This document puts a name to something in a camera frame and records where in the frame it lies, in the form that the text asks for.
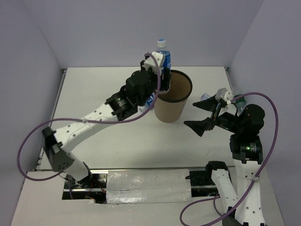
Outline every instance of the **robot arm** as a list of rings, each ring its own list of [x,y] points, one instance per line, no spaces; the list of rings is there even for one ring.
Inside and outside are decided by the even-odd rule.
[[[165,56],[153,52],[161,69]],[[81,162],[71,152],[81,142],[95,133],[111,126],[106,122],[123,121],[137,113],[137,107],[145,105],[148,98],[157,88],[158,76],[156,65],[151,57],[146,57],[140,63],[141,69],[134,72],[126,80],[125,86],[113,94],[99,108],[82,118],[82,121],[69,124],[57,130],[50,127],[43,129],[44,150],[55,172],[65,172],[71,175],[81,187],[91,184],[92,174],[88,166]],[[160,93],[169,90],[171,74],[164,68],[161,77]],[[104,124],[87,123],[87,120],[102,121]]]
[[[230,137],[230,149],[237,172],[238,193],[236,194],[233,188],[224,162],[210,161],[206,166],[208,178],[212,179],[218,188],[225,213],[243,196],[263,161],[258,133],[264,125],[264,110],[257,105],[248,105],[239,116],[228,112],[220,115],[222,108],[229,105],[231,99],[230,92],[225,88],[220,89],[214,97],[193,104],[198,108],[211,111],[210,118],[203,121],[184,122],[200,137],[206,130],[212,130],[214,126],[234,133]],[[223,220],[223,225],[265,226],[261,210],[260,179],[255,179],[248,196],[233,212],[233,215]]]

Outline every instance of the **bottle label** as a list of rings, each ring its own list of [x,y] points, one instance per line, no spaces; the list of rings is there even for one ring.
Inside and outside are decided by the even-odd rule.
[[[154,100],[154,94],[152,94],[150,97],[149,97],[149,99],[146,101],[146,106],[150,106],[151,105],[151,103],[153,102],[153,100]]]
[[[166,51],[159,51],[159,53],[162,53],[165,55],[165,60],[164,60],[164,63],[163,63],[163,68],[164,67],[167,67],[169,69],[171,69],[171,59],[170,59],[170,52],[166,52]]]

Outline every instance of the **brown cylindrical container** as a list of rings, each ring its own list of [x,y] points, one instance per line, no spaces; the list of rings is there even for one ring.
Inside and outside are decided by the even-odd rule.
[[[191,92],[190,78],[183,72],[171,70],[170,90],[160,94],[155,103],[156,117],[162,122],[178,120]]]

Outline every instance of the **gray wall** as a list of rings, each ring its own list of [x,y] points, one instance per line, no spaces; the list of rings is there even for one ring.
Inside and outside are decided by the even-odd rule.
[[[278,108],[279,135],[268,172],[288,226],[300,225],[301,212],[300,9],[300,0],[265,0],[230,66],[234,85],[267,94]],[[268,152],[275,127],[273,111],[260,97],[249,100],[266,110],[261,139]]]
[[[10,225],[24,178],[16,153],[30,129],[50,118],[61,71],[21,0],[0,1],[0,224]],[[40,134],[22,154],[24,170],[35,166]]]
[[[166,38],[173,65],[229,66],[263,0],[24,0],[59,63],[134,66]]]

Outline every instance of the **plastic water bottle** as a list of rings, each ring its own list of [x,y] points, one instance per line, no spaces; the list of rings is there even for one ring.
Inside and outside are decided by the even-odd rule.
[[[144,106],[139,106],[138,107],[138,111],[143,113],[146,109],[148,109],[150,106],[151,106],[151,103],[154,101],[154,97],[155,97],[155,94],[153,93],[149,98],[148,100],[146,101],[145,105]]]
[[[207,99],[209,99],[210,97],[211,97],[211,96],[210,96],[209,94],[204,93],[204,94],[201,96],[200,100],[201,100],[201,101],[207,100]]]
[[[238,97],[241,94],[243,94],[241,89],[239,89],[237,87],[232,88],[233,97]],[[243,98],[238,99],[234,103],[236,104],[238,114],[240,115],[243,112],[244,108],[246,107],[246,99],[243,97]]]
[[[170,52],[166,47],[166,40],[165,39],[159,39],[157,41],[157,49],[156,52],[158,53],[162,53],[163,55],[165,55],[165,61],[163,63],[163,68],[167,67],[169,69],[171,69],[171,60],[170,60]]]

